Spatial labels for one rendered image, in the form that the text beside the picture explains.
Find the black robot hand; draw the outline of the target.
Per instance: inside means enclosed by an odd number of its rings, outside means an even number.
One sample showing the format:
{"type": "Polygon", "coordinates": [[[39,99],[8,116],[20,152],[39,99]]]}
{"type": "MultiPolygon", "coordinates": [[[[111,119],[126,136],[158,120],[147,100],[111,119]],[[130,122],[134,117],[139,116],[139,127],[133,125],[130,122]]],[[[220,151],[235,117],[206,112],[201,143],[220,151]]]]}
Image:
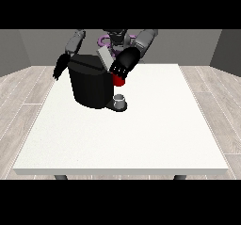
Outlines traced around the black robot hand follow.
{"type": "Polygon", "coordinates": [[[140,52],[136,47],[121,51],[113,61],[109,71],[124,80],[140,60],[140,52]]]}
{"type": "Polygon", "coordinates": [[[63,71],[67,68],[68,63],[70,62],[71,56],[67,53],[62,54],[57,62],[56,62],[56,66],[54,68],[54,72],[53,72],[53,77],[55,78],[55,80],[58,80],[59,76],[63,73],[63,71]]]}

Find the red pod holder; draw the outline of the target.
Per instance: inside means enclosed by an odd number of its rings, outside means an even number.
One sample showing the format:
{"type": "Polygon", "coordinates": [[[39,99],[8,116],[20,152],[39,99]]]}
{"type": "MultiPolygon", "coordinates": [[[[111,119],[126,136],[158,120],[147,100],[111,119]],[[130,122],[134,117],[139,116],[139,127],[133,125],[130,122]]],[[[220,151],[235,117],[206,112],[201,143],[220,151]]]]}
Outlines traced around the red pod holder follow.
{"type": "Polygon", "coordinates": [[[125,81],[121,77],[118,77],[115,74],[112,74],[112,79],[113,79],[113,85],[116,87],[121,87],[125,84],[125,81]]]}

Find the pale grey machine lid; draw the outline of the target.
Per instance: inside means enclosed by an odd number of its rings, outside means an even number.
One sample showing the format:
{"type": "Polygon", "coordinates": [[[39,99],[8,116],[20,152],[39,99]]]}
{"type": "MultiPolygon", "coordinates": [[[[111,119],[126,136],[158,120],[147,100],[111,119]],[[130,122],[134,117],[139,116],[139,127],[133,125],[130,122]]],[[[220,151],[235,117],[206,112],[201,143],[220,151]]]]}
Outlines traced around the pale grey machine lid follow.
{"type": "Polygon", "coordinates": [[[97,55],[101,59],[105,69],[110,70],[112,63],[114,62],[113,57],[110,55],[109,50],[106,46],[103,46],[97,50],[97,55]]]}

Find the black coffee machine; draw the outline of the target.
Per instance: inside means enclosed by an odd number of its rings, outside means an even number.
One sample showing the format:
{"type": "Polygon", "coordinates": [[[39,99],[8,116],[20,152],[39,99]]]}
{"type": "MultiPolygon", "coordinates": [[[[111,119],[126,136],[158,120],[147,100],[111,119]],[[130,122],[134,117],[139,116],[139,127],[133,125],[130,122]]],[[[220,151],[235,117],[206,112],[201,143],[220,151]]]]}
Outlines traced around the black coffee machine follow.
{"type": "Polygon", "coordinates": [[[68,63],[68,70],[73,96],[79,104],[95,109],[109,108],[116,112],[127,109],[126,102],[116,108],[112,75],[98,56],[76,54],[68,63]]]}

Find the small grey cup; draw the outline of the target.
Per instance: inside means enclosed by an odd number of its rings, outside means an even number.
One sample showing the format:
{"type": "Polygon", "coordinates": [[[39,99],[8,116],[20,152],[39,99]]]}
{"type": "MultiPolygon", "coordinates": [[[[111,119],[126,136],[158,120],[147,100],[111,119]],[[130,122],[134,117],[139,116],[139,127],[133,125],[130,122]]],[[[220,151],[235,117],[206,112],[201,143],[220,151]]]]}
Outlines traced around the small grey cup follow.
{"type": "Polygon", "coordinates": [[[114,106],[117,108],[117,109],[122,109],[124,108],[125,106],[125,98],[122,94],[116,94],[114,97],[113,97],[113,100],[114,100],[114,106]]]}

